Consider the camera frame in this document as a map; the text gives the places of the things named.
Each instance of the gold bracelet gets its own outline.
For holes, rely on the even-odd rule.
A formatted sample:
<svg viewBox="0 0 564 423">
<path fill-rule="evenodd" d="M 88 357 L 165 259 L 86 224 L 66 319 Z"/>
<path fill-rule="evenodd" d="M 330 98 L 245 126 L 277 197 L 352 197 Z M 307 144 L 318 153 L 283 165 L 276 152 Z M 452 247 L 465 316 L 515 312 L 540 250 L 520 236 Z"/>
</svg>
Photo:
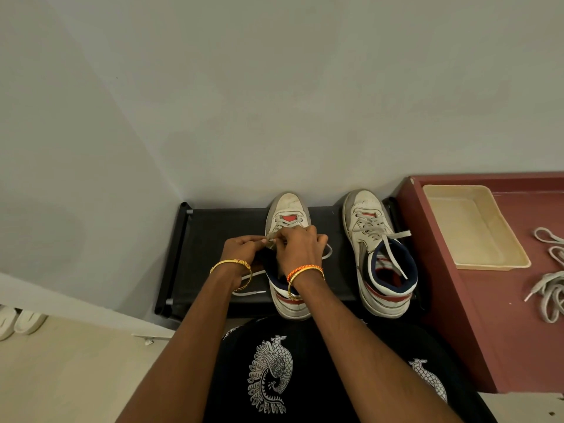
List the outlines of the gold bracelet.
<svg viewBox="0 0 564 423">
<path fill-rule="evenodd" d="M 211 268 L 210 274 L 212 274 L 211 272 L 213 272 L 213 271 L 215 270 L 215 268 L 216 268 L 218 265 L 223 264 L 223 263 L 237 263 L 237 264 L 241 264 L 242 266 L 245 266 L 245 267 L 247 268 L 247 270 L 249 271 L 249 273 L 250 273 L 250 278 L 249 278 L 249 280 L 247 281 L 247 283 L 244 284 L 243 286 L 240 286 L 239 288 L 237 288 L 236 291 L 241 291 L 242 289 L 245 289 L 247 286 L 249 286 L 250 280 L 253 278 L 253 271 L 250 270 L 250 265 L 249 265 L 249 263 L 248 263 L 247 261 L 244 261 L 244 260 L 242 260 L 242 259 L 225 259 L 225 260 L 222 260 L 222 261 L 220 261 L 219 263 L 217 263 L 215 266 L 213 266 L 213 267 Z"/>
<path fill-rule="evenodd" d="M 299 301 L 299 298 L 296 298 L 295 296 L 292 295 L 292 284 L 294 283 L 294 279 L 296 278 L 296 276 L 298 276 L 300 273 L 303 273 L 306 270 L 317 270 L 318 272 L 321 273 L 321 276 L 323 276 L 323 280 L 325 280 L 325 274 L 323 273 L 323 269 L 319 266 L 305 266 L 304 268 L 300 268 L 299 270 L 297 270 L 292 277 L 290 278 L 290 280 L 288 281 L 288 298 L 293 300 L 293 301 Z"/>
</svg>

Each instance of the shoe sole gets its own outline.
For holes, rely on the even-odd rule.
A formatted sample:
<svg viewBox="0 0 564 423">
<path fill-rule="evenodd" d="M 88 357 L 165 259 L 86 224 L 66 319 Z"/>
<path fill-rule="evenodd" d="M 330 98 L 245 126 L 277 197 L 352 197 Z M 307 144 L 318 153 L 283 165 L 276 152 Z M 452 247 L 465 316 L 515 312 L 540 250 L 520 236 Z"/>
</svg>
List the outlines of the shoe sole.
<svg viewBox="0 0 564 423">
<path fill-rule="evenodd" d="M 355 191 L 357 190 L 353 190 L 351 191 L 349 194 L 347 194 L 347 197 L 345 197 L 345 202 L 343 203 L 343 207 L 342 207 L 342 219 L 343 219 L 343 227 L 345 227 L 345 233 L 347 234 L 347 238 L 349 239 L 349 243 L 351 244 L 352 249 L 354 250 L 354 246 L 352 245 L 353 243 L 353 239 L 351 238 L 350 234 L 349 234 L 349 227 L 347 226 L 346 220 L 345 220 L 345 207 L 347 206 L 347 201 L 349 200 L 349 197 L 351 196 L 351 194 L 353 194 Z M 384 208 L 382 208 L 383 212 L 384 212 L 384 216 L 387 219 L 386 213 L 384 211 Z M 380 311 L 378 311 L 377 309 L 375 309 L 374 307 L 372 307 L 370 305 L 370 303 L 368 303 L 368 300 L 366 299 L 365 295 L 370 296 L 370 292 L 368 291 L 368 289 L 366 289 L 366 287 L 364 286 L 364 280 L 362 278 L 362 275 L 360 274 L 360 270 L 358 267 L 356 267 L 356 280 L 358 282 L 358 289 L 360 292 L 360 299 L 364 305 L 364 308 L 366 310 L 368 310 L 370 313 L 372 313 L 375 316 L 382 316 L 383 318 L 388 318 L 388 319 L 397 319 L 400 316 L 402 316 L 405 311 L 407 311 L 407 308 L 409 307 L 409 301 L 408 301 L 408 305 L 405 306 L 405 310 L 402 311 L 401 313 L 395 315 L 393 313 L 382 313 Z"/>
<path fill-rule="evenodd" d="M 293 193 L 292 191 L 285 191 L 280 193 L 278 196 L 276 196 L 274 200 L 272 200 L 270 209 L 268 210 L 268 215 L 266 216 L 266 223 L 264 225 L 265 233 L 266 230 L 270 229 L 270 226 L 272 225 L 272 217 L 274 216 L 274 212 L 276 211 L 276 206 L 278 205 L 280 198 L 286 193 L 290 193 L 297 196 L 298 200 L 302 202 L 302 198 L 300 197 L 300 195 Z M 305 212 L 308 225 L 311 225 L 310 212 L 307 206 L 303 206 L 303 211 Z M 274 306 L 276 307 L 276 310 L 278 311 L 278 314 L 280 314 L 280 316 L 282 316 L 284 319 L 291 319 L 291 320 L 305 320 L 311 317 L 310 310 L 307 307 L 303 310 L 293 310 L 283 305 L 282 302 L 278 299 L 278 295 L 270 279 L 268 280 L 268 284 L 270 286 L 270 295 L 272 296 L 272 302 L 274 303 Z"/>
</svg>

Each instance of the sneaker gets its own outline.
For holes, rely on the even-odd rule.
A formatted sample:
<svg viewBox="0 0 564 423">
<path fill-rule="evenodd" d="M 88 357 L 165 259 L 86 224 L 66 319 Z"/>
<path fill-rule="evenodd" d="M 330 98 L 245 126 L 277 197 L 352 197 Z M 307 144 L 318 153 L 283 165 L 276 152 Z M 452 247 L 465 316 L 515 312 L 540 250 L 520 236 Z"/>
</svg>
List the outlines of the sneaker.
<svg viewBox="0 0 564 423">
<path fill-rule="evenodd" d="M 382 204 L 369 190 L 351 191 L 343 204 L 343 225 L 354 249 L 356 276 L 364 307 L 376 316 L 399 318 L 417 285 L 417 267 L 397 239 Z"/>
<path fill-rule="evenodd" d="M 300 198 L 292 193 L 279 194 L 272 202 L 268 217 L 266 218 L 266 233 L 269 238 L 274 236 L 282 227 L 302 226 L 311 224 L 310 213 Z M 303 320 L 311 316 L 310 310 L 301 299 L 298 291 L 292 287 L 292 295 L 298 300 L 288 297 L 288 282 L 286 276 L 274 265 L 275 268 L 265 266 L 266 275 L 270 284 L 272 301 L 280 316 L 286 319 Z"/>
</svg>

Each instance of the bracelet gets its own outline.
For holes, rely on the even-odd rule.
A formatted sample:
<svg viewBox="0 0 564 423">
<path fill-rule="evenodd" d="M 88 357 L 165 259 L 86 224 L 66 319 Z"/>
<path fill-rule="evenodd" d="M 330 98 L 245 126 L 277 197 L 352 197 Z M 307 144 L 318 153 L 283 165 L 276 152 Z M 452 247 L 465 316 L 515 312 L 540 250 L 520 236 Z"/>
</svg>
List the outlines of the bracelet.
<svg viewBox="0 0 564 423">
<path fill-rule="evenodd" d="M 293 301 L 299 301 L 299 298 L 296 298 L 295 296 L 293 296 L 292 294 L 292 284 L 294 283 L 294 279 L 300 274 L 303 273 L 306 270 L 317 270 L 321 273 L 321 276 L 323 276 L 323 280 L 325 280 L 325 273 L 323 273 L 323 269 L 319 266 L 316 266 L 315 264 L 308 264 L 306 266 L 300 266 L 294 270 L 292 270 L 290 272 L 290 274 L 288 275 L 288 298 L 293 300 Z"/>
<path fill-rule="evenodd" d="M 220 261 L 219 263 L 217 263 L 215 266 L 213 266 L 213 267 L 211 268 L 210 274 L 212 274 L 211 272 L 213 272 L 213 271 L 215 270 L 215 268 L 216 268 L 218 265 L 223 264 L 223 263 L 237 263 L 237 264 L 241 264 L 242 266 L 245 266 L 245 267 L 247 268 L 247 270 L 249 271 L 249 273 L 250 273 L 250 278 L 249 278 L 249 280 L 247 281 L 247 283 L 244 284 L 243 286 L 240 286 L 239 288 L 237 288 L 236 291 L 241 291 L 242 289 L 245 289 L 247 286 L 249 286 L 250 280 L 253 278 L 253 271 L 250 270 L 250 265 L 249 265 L 249 263 L 248 263 L 247 261 L 244 261 L 244 260 L 242 260 L 242 259 L 225 259 L 225 260 L 222 260 L 222 261 Z"/>
</svg>

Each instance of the person's left hand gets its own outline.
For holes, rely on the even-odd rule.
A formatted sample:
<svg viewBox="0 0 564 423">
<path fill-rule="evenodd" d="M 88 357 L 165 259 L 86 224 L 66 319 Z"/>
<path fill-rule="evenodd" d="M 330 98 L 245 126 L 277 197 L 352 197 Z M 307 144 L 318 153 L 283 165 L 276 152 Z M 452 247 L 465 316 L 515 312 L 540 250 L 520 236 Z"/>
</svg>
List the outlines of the person's left hand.
<svg viewBox="0 0 564 423">
<path fill-rule="evenodd" d="M 242 259 L 249 263 L 254 260 L 255 253 L 266 246 L 267 240 L 264 236 L 241 236 L 227 239 L 223 245 L 220 261 L 225 259 Z M 218 272 L 234 277 L 234 289 L 241 284 L 241 277 L 249 274 L 249 270 L 239 263 L 220 264 L 214 273 Z"/>
</svg>

